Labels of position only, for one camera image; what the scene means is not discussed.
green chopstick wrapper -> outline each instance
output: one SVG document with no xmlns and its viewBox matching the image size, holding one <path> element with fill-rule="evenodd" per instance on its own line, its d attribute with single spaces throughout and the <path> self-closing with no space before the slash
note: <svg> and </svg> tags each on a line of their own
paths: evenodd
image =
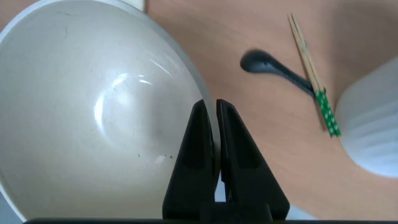
<svg viewBox="0 0 398 224">
<path fill-rule="evenodd" d="M 317 98 L 330 137 L 341 136 L 340 128 L 338 127 L 335 115 L 331 111 L 328 98 L 326 97 L 326 92 L 325 91 L 315 92 L 315 97 Z"/>
</svg>

black speck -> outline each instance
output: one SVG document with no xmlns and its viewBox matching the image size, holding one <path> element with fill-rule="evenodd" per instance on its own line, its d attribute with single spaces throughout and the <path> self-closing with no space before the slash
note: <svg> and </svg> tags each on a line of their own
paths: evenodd
<svg viewBox="0 0 398 224">
<path fill-rule="evenodd" d="M 57 13 L 57 14 L 62 14 L 62 15 L 64 15 L 64 16 L 76 16 L 76 17 L 79 17 L 79 15 L 74 15 L 74 14 L 70 14 L 70 13 L 67 13 L 67 12 L 57 11 L 57 12 L 55 12 L 55 13 Z"/>
</svg>

ribbed white cup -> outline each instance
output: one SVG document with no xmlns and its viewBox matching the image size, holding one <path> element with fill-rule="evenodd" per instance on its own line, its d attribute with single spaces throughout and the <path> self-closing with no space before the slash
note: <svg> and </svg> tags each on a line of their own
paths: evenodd
<svg viewBox="0 0 398 224">
<path fill-rule="evenodd" d="M 362 168 L 398 178 L 398 58 L 349 87 L 336 107 L 341 144 Z"/>
</svg>

black spoon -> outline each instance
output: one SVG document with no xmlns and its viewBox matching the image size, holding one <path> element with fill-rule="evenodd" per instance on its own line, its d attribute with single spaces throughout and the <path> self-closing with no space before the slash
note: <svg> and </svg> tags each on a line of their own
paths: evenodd
<svg viewBox="0 0 398 224">
<path fill-rule="evenodd" d="M 250 50 L 246 52 L 241 59 L 241 68 L 250 73 L 273 73 L 280 75 L 292 82 L 294 85 L 297 85 L 313 98 L 315 97 L 310 81 L 305 80 L 296 73 L 290 71 L 265 51 Z"/>
</svg>

table surface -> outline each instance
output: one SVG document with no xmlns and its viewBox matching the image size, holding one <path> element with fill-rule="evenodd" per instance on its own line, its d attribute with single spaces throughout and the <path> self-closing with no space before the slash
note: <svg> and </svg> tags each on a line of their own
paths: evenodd
<svg viewBox="0 0 398 224">
<path fill-rule="evenodd" d="M 0 0 L 0 29 L 34 0 Z M 398 220 L 398 180 L 356 166 L 330 139 L 314 101 L 239 61 L 259 48 L 304 74 L 287 14 L 307 40 L 332 107 L 353 82 L 398 53 L 396 0 L 167 0 L 147 13 L 191 57 L 214 99 L 232 102 L 290 202 L 321 219 Z"/>
</svg>

